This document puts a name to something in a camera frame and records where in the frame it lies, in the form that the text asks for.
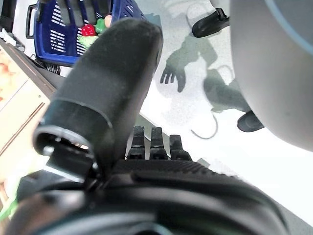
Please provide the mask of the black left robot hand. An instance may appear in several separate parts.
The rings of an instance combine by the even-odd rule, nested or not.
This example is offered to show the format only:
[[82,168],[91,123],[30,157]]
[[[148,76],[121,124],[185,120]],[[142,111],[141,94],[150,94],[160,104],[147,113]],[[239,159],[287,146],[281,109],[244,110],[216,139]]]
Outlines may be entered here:
[[161,29],[126,18],[78,60],[32,142],[45,169],[21,178],[7,235],[288,235],[258,188],[194,162],[178,135],[170,152],[135,120],[157,70]]

